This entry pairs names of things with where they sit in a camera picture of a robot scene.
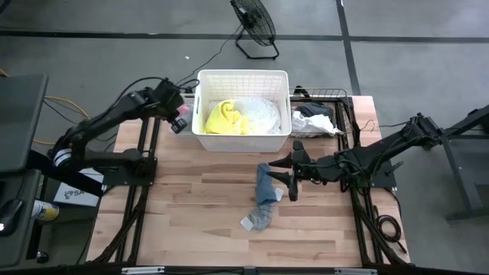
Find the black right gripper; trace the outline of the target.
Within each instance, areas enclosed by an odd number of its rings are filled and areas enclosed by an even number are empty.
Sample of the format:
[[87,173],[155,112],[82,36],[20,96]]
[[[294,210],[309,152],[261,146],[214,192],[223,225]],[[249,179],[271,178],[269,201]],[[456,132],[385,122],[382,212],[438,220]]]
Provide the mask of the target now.
[[309,180],[315,184],[327,184],[337,181],[342,175],[339,160],[334,156],[321,157],[318,160],[310,158],[299,140],[293,142],[293,151],[284,158],[268,163],[271,167],[292,167],[292,175],[288,172],[268,172],[267,174],[289,186],[290,201],[298,200],[298,182]]

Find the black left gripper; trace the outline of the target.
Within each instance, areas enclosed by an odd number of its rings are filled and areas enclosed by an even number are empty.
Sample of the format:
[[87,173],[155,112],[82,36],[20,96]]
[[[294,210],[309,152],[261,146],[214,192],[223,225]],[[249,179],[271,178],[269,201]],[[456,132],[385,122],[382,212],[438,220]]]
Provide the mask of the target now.
[[154,96],[158,101],[154,117],[172,121],[176,116],[176,109],[183,104],[180,90],[168,79],[164,79],[154,90]]

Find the white thin cloth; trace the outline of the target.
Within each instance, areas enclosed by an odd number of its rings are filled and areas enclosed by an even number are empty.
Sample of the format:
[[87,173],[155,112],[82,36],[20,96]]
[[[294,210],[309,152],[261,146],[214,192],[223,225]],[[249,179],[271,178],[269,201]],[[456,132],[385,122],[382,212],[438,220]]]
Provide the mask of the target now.
[[295,138],[315,138],[319,136],[334,137],[344,134],[332,122],[329,116],[313,115],[305,117],[301,112],[294,111],[291,118],[291,136]]

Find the white knitted lace cloth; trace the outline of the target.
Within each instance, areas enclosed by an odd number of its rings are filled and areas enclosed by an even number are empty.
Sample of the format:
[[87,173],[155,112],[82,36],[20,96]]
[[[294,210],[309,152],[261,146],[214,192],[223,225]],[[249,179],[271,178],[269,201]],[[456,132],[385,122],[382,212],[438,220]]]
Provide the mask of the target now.
[[248,120],[248,134],[280,134],[281,117],[276,104],[260,97],[235,101],[235,109]]

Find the yellow cloth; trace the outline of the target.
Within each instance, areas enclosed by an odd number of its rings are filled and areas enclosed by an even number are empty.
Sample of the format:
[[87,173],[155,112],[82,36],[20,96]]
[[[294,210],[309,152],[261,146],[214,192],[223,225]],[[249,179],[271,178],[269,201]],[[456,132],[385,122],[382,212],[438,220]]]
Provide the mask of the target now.
[[204,127],[205,134],[249,134],[249,120],[235,108],[235,100],[218,103],[211,111]]

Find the grey briefs with black waistband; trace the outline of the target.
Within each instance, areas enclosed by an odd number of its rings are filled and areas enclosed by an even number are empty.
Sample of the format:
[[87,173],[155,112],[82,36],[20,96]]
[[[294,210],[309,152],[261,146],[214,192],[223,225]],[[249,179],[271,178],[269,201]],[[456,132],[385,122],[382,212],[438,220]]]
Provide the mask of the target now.
[[307,118],[315,115],[324,115],[331,118],[334,115],[334,110],[321,102],[307,102],[297,106],[295,110]]

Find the small white plastic bin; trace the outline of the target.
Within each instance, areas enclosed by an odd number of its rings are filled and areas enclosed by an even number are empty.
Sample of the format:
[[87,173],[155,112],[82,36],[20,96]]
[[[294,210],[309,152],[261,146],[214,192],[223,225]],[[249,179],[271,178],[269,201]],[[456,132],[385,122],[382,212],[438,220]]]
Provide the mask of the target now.
[[190,108],[192,114],[179,115],[179,112],[176,109],[175,118],[172,121],[168,121],[168,123],[170,124],[170,129],[174,134],[191,135],[193,133],[192,124],[195,98],[193,96],[187,97],[186,95],[181,95],[181,97],[183,99],[183,104],[186,104]]

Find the cream perforated plastic laundry basket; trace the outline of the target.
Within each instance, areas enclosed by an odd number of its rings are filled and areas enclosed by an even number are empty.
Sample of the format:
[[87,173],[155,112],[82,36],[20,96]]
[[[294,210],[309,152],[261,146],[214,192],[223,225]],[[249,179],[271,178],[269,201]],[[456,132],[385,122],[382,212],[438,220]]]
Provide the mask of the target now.
[[[277,152],[291,134],[288,74],[283,70],[202,70],[198,73],[192,132],[207,151]],[[276,104],[280,134],[205,134],[212,109],[225,100],[260,97]]]

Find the black floor fan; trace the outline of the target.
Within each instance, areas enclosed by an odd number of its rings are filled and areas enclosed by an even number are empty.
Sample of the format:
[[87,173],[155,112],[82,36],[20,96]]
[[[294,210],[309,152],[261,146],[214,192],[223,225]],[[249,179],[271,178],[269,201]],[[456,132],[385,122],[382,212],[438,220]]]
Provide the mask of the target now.
[[[276,29],[270,14],[261,0],[230,0],[242,29],[235,38],[235,46],[250,60],[276,60],[280,52],[275,44]],[[240,45],[244,32],[262,47],[272,47],[275,54],[269,57],[253,57]]]

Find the white printed cardboard box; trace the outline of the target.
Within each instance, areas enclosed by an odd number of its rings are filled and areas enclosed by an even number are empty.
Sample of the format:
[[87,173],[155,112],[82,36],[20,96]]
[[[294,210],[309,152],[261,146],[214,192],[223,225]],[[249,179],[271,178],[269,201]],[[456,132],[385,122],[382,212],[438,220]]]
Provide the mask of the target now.
[[[80,172],[81,174],[84,174],[85,176],[99,182],[102,191],[106,190],[106,186],[102,185],[104,176],[100,172],[95,171],[93,168],[86,168],[80,170]],[[99,197],[68,186],[65,183],[61,183],[53,201],[56,203],[65,203],[70,205],[96,207],[99,202]]]

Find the black monitor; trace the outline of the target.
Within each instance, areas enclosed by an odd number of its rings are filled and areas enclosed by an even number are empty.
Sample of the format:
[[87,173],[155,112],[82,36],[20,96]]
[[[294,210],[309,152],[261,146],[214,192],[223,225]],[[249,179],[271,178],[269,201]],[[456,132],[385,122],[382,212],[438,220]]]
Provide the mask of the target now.
[[0,173],[25,168],[47,83],[44,74],[0,77]]

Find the yellow and white can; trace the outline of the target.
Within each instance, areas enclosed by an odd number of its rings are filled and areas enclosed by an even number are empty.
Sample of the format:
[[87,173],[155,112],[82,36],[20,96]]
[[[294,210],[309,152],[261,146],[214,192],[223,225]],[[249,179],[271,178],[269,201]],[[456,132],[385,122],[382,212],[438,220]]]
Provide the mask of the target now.
[[57,205],[49,202],[35,200],[31,217],[42,222],[51,222],[57,218],[60,209]]

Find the black metal stand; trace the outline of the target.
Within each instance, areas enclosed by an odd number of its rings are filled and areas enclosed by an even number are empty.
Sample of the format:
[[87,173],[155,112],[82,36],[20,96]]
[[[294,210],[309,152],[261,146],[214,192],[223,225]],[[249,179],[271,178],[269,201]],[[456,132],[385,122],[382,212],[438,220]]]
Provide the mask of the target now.
[[444,148],[452,175],[460,190],[465,209],[447,215],[448,222],[489,216],[479,187],[489,188],[489,105],[469,112],[449,128],[440,128],[430,117],[425,118],[429,133],[439,140],[423,147],[430,150],[438,144]]

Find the black computer mouse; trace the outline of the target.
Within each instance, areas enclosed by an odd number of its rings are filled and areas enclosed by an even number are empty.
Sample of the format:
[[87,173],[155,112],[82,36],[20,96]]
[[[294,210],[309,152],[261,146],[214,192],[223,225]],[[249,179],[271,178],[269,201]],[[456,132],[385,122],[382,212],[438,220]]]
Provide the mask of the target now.
[[11,199],[0,207],[0,236],[11,235],[18,227],[23,201]]

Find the silver metal bracket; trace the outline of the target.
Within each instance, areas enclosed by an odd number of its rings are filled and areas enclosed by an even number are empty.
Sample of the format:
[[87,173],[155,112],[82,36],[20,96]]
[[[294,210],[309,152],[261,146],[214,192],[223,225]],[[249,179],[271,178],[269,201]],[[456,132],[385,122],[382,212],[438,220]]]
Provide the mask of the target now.
[[145,275],[165,273],[165,267],[124,267],[121,269],[121,275]]
[[375,269],[336,268],[335,275],[378,275]]

